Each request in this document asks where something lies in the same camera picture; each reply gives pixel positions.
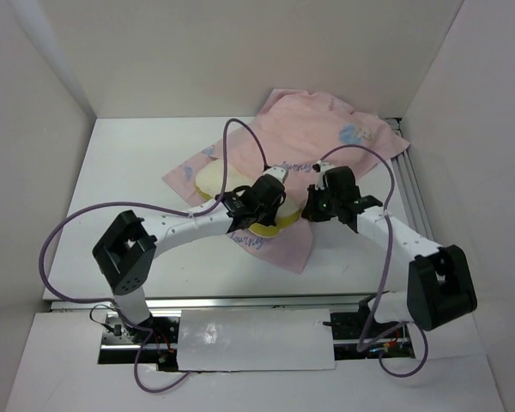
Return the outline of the pink printed pillowcase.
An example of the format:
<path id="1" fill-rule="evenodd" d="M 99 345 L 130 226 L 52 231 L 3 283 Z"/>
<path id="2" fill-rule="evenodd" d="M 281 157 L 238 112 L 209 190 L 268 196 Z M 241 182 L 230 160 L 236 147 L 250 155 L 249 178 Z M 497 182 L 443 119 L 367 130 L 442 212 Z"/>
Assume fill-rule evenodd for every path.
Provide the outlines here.
<path id="1" fill-rule="evenodd" d="M 335 166 L 348 166 L 361 178 L 379 163 L 409 147 L 384 120 L 357 112 L 331 94 L 275 89 L 249 129 L 236 129 L 194 154 L 163 176 L 163 181 L 190 206 L 252 185 L 263 164 L 287 169 L 288 195 L 274 227 L 255 224 L 230 234 L 251 255 L 296 274 L 312 252 L 310 223 L 300 219 L 307 188 L 316 183 L 313 165 L 326 155 Z"/>

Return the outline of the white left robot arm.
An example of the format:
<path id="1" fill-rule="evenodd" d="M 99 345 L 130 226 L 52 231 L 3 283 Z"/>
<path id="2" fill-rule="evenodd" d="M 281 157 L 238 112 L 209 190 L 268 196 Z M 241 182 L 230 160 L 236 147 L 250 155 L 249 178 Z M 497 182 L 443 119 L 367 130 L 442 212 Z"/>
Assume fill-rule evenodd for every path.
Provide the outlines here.
<path id="1" fill-rule="evenodd" d="M 143 284 L 155 258 L 173 248 L 211 236 L 246 230 L 255 223 L 271 223 L 286 198 L 288 170 L 274 166 L 249 187 L 237 187 L 181 216 L 140 218 L 131 210 L 119 214 L 92 250 L 112 290 L 123 319 L 121 331 L 132 342 L 152 332 Z"/>

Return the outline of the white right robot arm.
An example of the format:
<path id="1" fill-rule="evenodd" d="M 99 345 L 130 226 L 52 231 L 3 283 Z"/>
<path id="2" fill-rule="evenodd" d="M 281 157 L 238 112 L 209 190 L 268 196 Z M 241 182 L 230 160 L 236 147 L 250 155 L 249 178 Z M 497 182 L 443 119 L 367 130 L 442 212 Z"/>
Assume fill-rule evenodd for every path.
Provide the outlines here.
<path id="1" fill-rule="evenodd" d="M 393 217 L 376 197 L 363 197 L 349 167 L 328 162 L 313 166 L 318 182 L 307 189 L 302 217 L 311 222 L 337 219 L 353 232 L 386 251 L 408 270 L 404 291 L 382 290 L 367 300 L 357 325 L 366 336 L 377 336 L 387 323 L 413 323 L 434 330 L 477 308 L 476 291 L 467 257 L 456 245 L 442 246 Z"/>

